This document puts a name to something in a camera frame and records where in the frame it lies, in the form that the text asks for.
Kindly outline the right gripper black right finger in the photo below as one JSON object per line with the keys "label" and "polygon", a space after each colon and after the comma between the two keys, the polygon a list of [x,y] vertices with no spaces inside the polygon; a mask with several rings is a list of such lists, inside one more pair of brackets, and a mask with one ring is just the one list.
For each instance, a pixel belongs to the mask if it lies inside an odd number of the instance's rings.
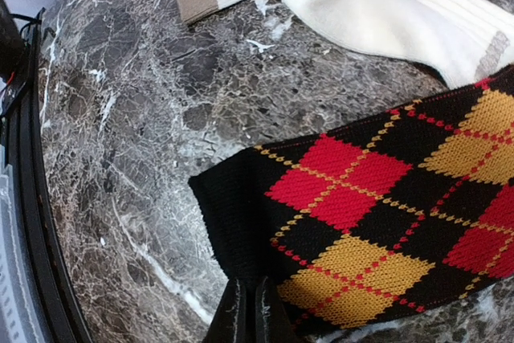
{"label": "right gripper black right finger", "polygon": [[255,341],[265,343],[297,342],[277,287],[264,276],[255,292]]}

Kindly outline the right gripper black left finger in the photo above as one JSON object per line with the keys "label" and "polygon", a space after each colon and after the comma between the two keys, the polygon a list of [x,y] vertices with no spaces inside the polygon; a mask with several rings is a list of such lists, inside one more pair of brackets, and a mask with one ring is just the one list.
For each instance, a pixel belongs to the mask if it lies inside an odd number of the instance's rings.
{"label": "right gripper black left finger", "polygon": [[230,279],[203,342],[240,343],[246,341],[246,287]]}

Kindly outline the black red yellow argyle sock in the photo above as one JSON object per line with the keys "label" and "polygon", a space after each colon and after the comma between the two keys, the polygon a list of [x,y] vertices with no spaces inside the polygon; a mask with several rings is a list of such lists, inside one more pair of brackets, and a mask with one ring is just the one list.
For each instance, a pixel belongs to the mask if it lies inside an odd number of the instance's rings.
{"label": "black red yellow argyle sock", "polygon": [[245,342],[264,276],[298,341],[460,300],[513,273],[513,69],[244,149],[189,184],[246,287]]}

